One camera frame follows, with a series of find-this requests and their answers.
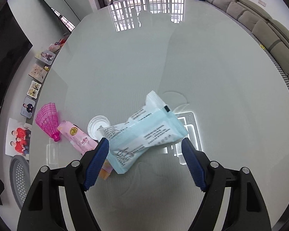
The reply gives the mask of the pink snack wrapper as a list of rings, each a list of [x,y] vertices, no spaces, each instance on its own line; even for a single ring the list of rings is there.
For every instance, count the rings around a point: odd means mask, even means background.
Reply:
[[[88,134],[69,121],[62,121],[57,129],[65,138],[69,140],[69,142],[78,152],[81,153],[81,155],[84,155],[87,151],[94,150],[98,145],[97,141],[92,139]],[[112,171],[113,168],[111,164],[108,160],[105,160],[99,176],[106,180]]]

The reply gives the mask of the white round plastic lid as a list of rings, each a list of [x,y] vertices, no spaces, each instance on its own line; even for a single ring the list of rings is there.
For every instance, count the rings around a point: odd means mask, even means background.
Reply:
[[[103,135],[99,132],[99,129],[109,127],[110,125],[109,120],[105,116],[97,115],[89,121],[87,133],[93,140],[100,141]]]

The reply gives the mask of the light blue wet wipes pack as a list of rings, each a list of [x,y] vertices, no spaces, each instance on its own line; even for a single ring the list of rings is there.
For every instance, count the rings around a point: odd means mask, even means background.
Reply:
[[[166,147],[188,136],[184,125],[154,91],[125,123],[101,126],[96,133],[109,141],[106,159],[118,174],[126,173],[149,148]]]

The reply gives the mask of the pink plastic shuttlecock skirt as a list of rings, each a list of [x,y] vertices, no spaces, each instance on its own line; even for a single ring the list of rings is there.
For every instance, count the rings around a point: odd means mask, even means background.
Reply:
[[[55,103],[43,105],[36,114],[35,123],[46,133],[53,141],[60,140],[58,113]]]

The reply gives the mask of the grey perforated trash basket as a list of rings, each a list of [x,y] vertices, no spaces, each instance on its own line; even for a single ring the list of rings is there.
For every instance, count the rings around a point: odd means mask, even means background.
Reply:
[[[23,156],[15,155],[11,159],[9,177],[14,199],[19,209],[22,209],[31,186],[29,163]]]

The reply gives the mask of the large family photo red shirts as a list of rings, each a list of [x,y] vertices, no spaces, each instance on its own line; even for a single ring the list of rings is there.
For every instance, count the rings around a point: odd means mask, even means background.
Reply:
[[[29,160],[29,145],[32,125],[9,118],[6,133],[5,154],[13,157],[20,155]]]

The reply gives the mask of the photo of man in black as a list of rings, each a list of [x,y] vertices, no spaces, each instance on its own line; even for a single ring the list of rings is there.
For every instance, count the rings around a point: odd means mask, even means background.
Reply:
[[[25,97],[20,114],[28,119],[32,118],[34,109],[35,109],[35,101],[28,96]]]

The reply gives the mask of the pink plush toy on shelf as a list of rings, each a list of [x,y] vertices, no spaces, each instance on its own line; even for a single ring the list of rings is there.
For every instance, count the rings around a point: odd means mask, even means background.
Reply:
[[[48,47],[48,50],[51,51],[52,53],[56,53],[56,52],[58,52],[60,49],[61,49],[61,44],[58,43],[58,42],[53,43],[53,44],[51,44],[51,45]]]

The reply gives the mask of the red package on shelf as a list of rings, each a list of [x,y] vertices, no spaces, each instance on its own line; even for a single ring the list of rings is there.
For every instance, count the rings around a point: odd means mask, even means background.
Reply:
[[[64,36],[63,38],[61,38],[61,39],[58,41],[58,43],[59,43],[60,45],[64,45],[68,38],[69,38],[69,35],[66,35],[66,36]]]

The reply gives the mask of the tall leaning mirror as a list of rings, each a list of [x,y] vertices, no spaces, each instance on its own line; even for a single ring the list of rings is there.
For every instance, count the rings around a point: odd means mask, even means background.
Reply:
[[[79,17],[72,10],[66,0],[43,0],[59,21],[72,32],[80,23]]]

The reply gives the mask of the grey sectional sofa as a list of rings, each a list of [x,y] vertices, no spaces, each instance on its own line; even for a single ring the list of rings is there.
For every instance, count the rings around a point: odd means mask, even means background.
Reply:
[[[275,59],[289,80],[289,30],[249,0],[206,0],[244,25]]]

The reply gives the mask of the yellow collage photo frame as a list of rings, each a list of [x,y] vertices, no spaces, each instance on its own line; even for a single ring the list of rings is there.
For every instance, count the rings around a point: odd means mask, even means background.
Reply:
[[[42,85],[40,83],[32,80],[26,95],[33,99],[37,99],[41,87]]]

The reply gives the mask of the beige baby photo frame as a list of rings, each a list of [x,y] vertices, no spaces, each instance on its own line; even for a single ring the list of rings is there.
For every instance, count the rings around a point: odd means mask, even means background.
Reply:
[[[44,68],[38,64],[34,64],[29,72],[29,76],[35,79],[37,82],[42,84],[48,74]]]

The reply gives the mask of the photo frame woman portrait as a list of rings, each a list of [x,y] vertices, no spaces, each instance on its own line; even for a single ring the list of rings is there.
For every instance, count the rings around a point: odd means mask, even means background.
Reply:
[[[37,60],[42,61],[43,63],[45,63],[48,66],[51,66],[53,64],[55,57],[56,57],[56,54],[54,54],[51,51],[46,50],[46,49],[42,49],[41,51],[39,51],[35,55],[35,58]]]

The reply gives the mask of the black wall television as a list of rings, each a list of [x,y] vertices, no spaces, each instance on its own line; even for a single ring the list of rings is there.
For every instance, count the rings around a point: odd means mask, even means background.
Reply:
[[[0,113],[13,76],[31,48],[32,43],[5,4],[0,11]]]

